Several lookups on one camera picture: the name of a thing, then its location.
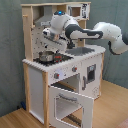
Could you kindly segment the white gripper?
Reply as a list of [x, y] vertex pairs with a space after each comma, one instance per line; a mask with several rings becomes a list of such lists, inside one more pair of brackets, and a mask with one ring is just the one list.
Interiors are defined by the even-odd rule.
[[45, 28], [42, 31], [41, 41], [47, 45], [57, 48], [59, 51], [66, 51], [67, 49], [66, 41], [60, 39], [58, 35], [51, 33], [49, 28]]

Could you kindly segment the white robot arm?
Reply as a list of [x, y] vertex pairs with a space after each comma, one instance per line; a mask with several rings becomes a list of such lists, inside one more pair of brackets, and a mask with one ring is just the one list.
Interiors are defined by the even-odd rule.
[[47, 44], [65, 51], [66, 43], [59, 39], [62, 32], [65, 32], [69, 40], [106, 39], [109, 50], [114, 55], [120, 55], [128, 50], [128, 34], [123, 34], [118, 26], [99, 22], [92, 30], [83, 29], [74, 17], [63, 11], [56, 11], [52, 16], [50, 27], [42, 31], [42, 36]]

